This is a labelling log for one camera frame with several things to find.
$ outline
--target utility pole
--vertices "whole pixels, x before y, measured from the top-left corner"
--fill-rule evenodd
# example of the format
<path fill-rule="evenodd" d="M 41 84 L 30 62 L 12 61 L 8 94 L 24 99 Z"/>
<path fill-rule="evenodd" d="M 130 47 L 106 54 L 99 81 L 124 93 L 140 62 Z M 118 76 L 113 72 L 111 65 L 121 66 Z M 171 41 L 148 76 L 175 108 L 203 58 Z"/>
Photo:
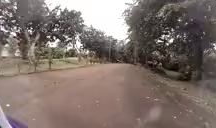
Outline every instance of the utility pole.
<path fill-rule="evenodd" d="M 112 42 L 110 42 L 110 47 L 109 47 L 109 62 L 111 62 L 111 43 Z"/>

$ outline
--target white sky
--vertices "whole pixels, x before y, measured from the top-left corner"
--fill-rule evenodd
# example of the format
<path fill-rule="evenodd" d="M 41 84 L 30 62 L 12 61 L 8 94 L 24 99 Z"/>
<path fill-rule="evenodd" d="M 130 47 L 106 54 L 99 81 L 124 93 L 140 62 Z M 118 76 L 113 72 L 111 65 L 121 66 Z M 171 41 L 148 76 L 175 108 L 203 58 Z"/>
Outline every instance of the white sky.
<path fill-rule="evenodd" d="M 85 24 L 106 32 L 117 39 L 125 39 L 127 27 L 122 13 L 125 3 L 132 0 L 46 0 L 48 4 L 61 5 L 82 12 Z"/>

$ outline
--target purple object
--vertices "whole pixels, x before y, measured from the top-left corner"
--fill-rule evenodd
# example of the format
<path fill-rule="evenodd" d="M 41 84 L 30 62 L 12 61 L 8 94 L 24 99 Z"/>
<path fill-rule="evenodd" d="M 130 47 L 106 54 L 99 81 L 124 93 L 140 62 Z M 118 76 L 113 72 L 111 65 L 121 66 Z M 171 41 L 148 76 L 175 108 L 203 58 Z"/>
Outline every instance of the purple object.
<path fill-rule="evenodd" d="M 27 125 L 11 118 L 11 117 L 7 117 L 8 122 L 10 123 L 10 125 L 12 126 L 12 128 L 28 128 Z"/>

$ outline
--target road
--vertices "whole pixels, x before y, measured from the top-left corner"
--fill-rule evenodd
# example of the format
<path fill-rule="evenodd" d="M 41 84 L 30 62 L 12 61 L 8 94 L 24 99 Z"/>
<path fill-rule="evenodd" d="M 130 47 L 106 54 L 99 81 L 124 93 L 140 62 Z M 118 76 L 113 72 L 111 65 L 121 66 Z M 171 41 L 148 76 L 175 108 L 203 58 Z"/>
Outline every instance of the road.
<path fill-rule="evenodd" d="M 30 128 L 216 128 L 215 116 L 128 64 L 0 78 L 0 102 Z"/>

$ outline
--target tree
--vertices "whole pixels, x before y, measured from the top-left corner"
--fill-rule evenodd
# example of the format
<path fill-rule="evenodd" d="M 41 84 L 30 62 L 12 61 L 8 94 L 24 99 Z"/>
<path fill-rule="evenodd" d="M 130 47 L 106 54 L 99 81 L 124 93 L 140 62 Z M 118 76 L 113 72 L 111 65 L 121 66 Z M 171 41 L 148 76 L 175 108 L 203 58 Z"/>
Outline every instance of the tree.
<path fill-rule="evenodd" d="M 128 5 L 129 43 L 138 42 L 139 61 L 144 56 L 161 62 L 185 56 L 185 62 L 175 62 L 187 63 L 201 79 L 203 53 L 216 44 L 216 0 L 138 0 Z"/>
<path fill-rule="evenodd" d="M 91 27 L 85 27 L 83 34 L 80 35 L 80 41 L 83 49 L 95 52 L 96 57 L 116 61 L 116 44 L 118 41 L 112 37 L 105 35 L 101 30 Z"/>

